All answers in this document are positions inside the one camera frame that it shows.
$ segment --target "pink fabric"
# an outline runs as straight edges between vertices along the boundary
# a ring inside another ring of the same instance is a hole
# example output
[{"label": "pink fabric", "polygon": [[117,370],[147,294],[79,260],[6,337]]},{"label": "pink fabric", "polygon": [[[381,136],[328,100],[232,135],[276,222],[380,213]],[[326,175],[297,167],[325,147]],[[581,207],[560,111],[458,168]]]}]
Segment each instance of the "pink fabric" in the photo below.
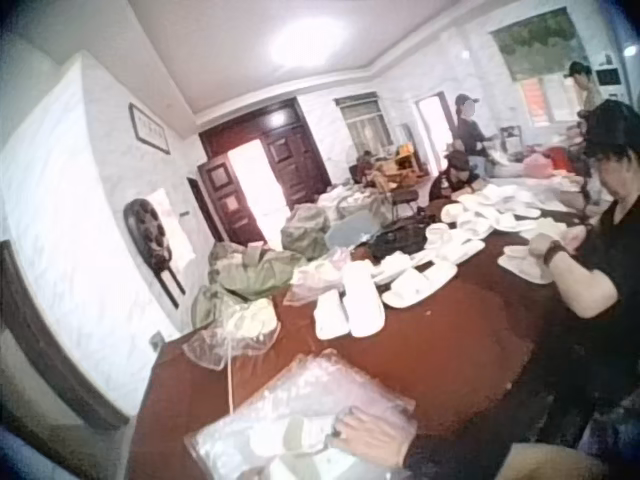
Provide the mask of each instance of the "pink fabric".
[{"label": "pink fabric", "polygon": [[531,178],[549,178],[553,176],[553,162],[541,153],[534,153],[522,162],[524,176]]}]

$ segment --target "glass window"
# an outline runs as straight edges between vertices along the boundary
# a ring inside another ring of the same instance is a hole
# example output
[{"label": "glass window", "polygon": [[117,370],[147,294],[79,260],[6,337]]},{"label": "glass window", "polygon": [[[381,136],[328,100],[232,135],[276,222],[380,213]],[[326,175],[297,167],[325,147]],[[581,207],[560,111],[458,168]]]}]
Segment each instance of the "glass window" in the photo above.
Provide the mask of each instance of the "glass window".
[{"label": "glass window", "polygon": [[358,155],[365,150],[381,154],[393,145],[377,99],[341,105],[340,110]]}]

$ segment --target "hand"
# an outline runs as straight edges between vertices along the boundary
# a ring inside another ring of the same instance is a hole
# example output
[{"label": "hand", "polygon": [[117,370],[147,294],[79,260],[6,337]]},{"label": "hand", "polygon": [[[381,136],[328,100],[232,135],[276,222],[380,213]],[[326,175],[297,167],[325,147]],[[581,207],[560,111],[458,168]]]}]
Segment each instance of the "hand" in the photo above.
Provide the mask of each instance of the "hand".
[{"label": "hand", "polygon": [[329,446],[371,463],[398,468],[404,463],[415,429],[395,425],[357,407],[336,422],[340,437],[329,437]]},{"label": "hand", "polygon": [[542,259],[555,238],[546,233],[539,233],[529,242],[529,253],[532,257]]},{"label": "hand", "polygon": [[578,225],[577,227],[566,229],[560,237],[560,241],[564,245],[564,248],[573,255],[576,253],[578,247],[582,245],[585,238],[587,238],[587,227]]}]

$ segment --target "framed picture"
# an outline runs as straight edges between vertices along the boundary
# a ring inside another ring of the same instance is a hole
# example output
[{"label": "framed picture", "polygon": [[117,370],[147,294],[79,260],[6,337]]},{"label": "framed picture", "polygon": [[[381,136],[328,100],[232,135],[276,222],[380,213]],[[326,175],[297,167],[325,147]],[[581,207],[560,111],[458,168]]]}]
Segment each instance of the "framed picture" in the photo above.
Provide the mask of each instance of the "framed picture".
[{"label": "framed picture", "polygon": [[138,141],[145,145],[149,145],[150,147],[157,148],[167,155],[171,153],[169,151],[167,135],[162,125],[136,107],[133,103],[129,104],[129,115],[131,116],[133,131],[135,132]]}]

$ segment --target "wristwatch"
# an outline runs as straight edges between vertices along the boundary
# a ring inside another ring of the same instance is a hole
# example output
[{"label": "wristwatch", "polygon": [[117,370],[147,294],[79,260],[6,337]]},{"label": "wristwatch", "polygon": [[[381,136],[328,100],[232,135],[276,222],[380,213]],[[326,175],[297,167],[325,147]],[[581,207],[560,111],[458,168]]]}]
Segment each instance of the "wristwatch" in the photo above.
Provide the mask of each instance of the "wristwatch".
[{"label": "wristwatch", "polygon": [[542,263],[544,263],[548,267],[551,261],[553,260],[553,258],[558,253],[566,252],[566,251],[567,249],[564,248],[564,245],[562,245],[562,243],[560,243],[558,240],[554,240],[549,244],[549,248],[547,249],[547,251],[544,254],[544,257],[542,258]]}]

